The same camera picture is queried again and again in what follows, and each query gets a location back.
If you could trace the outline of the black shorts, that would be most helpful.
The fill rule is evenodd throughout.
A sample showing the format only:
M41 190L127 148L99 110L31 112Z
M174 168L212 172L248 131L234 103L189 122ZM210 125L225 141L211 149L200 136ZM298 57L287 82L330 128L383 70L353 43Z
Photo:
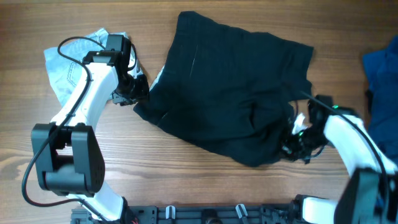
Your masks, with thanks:
M311 46L183 11L149 100L134 111L166 133L238 163L273 164L294 118L291 102L312 90L312 55Z

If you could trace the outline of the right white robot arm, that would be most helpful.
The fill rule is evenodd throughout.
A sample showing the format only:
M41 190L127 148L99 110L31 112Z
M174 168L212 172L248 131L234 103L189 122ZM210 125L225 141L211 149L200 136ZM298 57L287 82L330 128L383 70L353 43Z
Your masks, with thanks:
M295 124L281 143L284 159L311 159L333 146L349 174L339 201L298 195L285 216L289 223L397 223L397 165L388 159L351 109L330 96L311 96L309 127Z

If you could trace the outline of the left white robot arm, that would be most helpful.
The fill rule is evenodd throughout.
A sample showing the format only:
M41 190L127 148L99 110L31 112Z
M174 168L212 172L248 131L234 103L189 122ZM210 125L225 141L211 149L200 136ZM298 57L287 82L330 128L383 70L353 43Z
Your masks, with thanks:
M77 64L83 71L68 101L51 122L37 123L31 132L34 156L22 179L22 196L36 207L78 202L95 223L138 223L127 200L104 180L95 129L110 96L120 106L147 101L147 77L139 70L134 45L123 35L108 35L100 51L89 51ZM33 168L40 188L63 200L44 204L29 198Z

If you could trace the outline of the blue clothes pile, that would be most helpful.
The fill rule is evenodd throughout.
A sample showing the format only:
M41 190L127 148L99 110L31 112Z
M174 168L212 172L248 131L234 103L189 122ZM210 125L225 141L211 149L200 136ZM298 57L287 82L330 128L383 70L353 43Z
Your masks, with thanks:
M368 133L379 149L397 161L397 37L382 50L363 55L369 87Z

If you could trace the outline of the folded light blue jeans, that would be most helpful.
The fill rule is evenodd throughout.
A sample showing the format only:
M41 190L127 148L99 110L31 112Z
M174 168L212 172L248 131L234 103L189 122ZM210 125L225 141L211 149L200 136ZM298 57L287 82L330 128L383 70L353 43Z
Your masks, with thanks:
M129 82L128 71L132 70L128 67L129 61L138 59L135 45L125 32L109 33L104 28L87 36L69 37L57 47L44 50L44 56L50 86L62 106L80 79L87 77L86 68L92 63L113 67L118 86Z

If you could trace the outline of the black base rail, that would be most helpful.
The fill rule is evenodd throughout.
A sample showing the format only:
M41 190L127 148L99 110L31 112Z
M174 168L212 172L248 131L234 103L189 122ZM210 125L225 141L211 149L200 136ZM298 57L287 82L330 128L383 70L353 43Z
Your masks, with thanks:
M133 206L129 208L133 214L130 223L142 224L206 224L206 223L252 223L252 224L283 224L305 223L300 217L298 206L288 204L263 204L247 206L215 207L168 207Z

